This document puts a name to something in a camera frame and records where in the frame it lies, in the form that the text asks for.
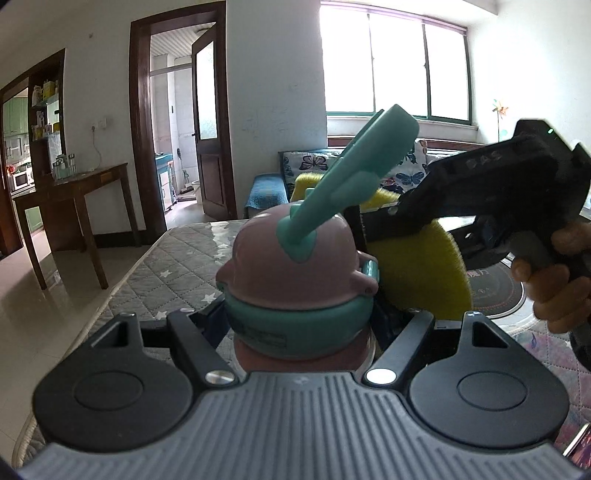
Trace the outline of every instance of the black round pad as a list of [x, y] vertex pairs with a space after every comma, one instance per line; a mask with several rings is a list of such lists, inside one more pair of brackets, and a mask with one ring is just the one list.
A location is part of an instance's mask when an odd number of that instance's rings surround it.
[[120, 410], [139, 400], [144, 392], [141, 380], [126, 372], [101, 372], [82, 379], [74, 397], [91, 410]]
[[43, 435], [85, 452], [121, 452], [163, 438], [188, 412], [189, 379], [141, 348], [81, 348], [37, 385]]
[[514, 408], [527, 395], [527, 389], [521, 380], [500, 372], [468, 375], [458, 384], [457, 390], [473, 407], [492, 411]]
[[486, 449], [550, 440], [570, 407], [560, 380], [477, 313], [464, 317], [456, 354], [423, 368], [408, 398], [433, 430]]

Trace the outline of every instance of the tiled floor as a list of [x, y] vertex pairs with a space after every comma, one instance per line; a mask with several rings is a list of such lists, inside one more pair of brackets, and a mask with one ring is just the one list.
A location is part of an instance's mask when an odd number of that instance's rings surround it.
[[171, 229], [176, 226], [189, 225], [191, 223], [211, 222], [203, 213], [203, 205], [196, 200], [193, 202], [177, 202], [164, 214], [166, 226]]
[[52, 254], [43, 231], [33, 241], [48, 290], [39, 288], [26, 249], [0, 261], [0, 456], [9, 463], [35, 385], [148, 248], [101, 249], [110, 286], [101, 290], [88, 254]]

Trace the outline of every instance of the gray quilted mattress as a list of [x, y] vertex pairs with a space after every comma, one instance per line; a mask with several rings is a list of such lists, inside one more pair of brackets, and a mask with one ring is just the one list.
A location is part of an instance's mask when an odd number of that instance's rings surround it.
[[[243, 224], [243, 220], [195, 223], [166, 232], [113, 289], [66, 355], [118, 313], [135, 312], [140, 321], [149, 322], [180, 308], [200, 310], [207, 306], [220, 294], [215, 287], [215, 275], [232, 256], [232, 243]], [[231, 333], [217, 352], [230, 361]], [[163, 361], [170, 359], [168, 349], [150, 348], [146, 353]], [[22, 466], [44, 445], [31, 414], [17, 441], [13, 466]]]
[[[179, 308], [199, 310], [207, 306], [220, 294], [215, 288], [215, 274], [231, 257], [233, 240], [243, 223], [198, 223], [165, 233], [114, 288], [66, 355], [120, 312], [136, 312], [140, 320], [149, 322]], [[580, 427], [591, 421], [591, 374], [578, 363], [567, 337], [548, 332], [545, 322], [534, 321], [510, 334], [561, 379], [569, 392], [570, 412], [556, 440], [557, 447], [563, 449]], [[232, 332], [217, 349], [228, 362], [232, 356], [231, 337]], [[170, 360], [167, 349], [146, 351]], [[43, 437], [30, 415], [17, 442], [13, 466], [22, 466], [43, 446]]]

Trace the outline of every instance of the wooden door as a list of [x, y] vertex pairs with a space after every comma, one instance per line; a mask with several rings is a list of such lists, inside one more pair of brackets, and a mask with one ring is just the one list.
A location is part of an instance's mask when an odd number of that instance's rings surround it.
[[192, 75], [203, 211], [216, 220], [233, 220], [238, 217], [230, 154], [225, 19], [219, 19], [193, 44]]

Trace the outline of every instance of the window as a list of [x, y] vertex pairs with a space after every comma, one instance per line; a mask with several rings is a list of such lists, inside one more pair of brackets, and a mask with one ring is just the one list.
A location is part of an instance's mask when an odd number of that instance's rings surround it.
[[470, 123], [466, 30], [383, 8], [320, 8], [328, 115], [395, 103], [417, 118]]

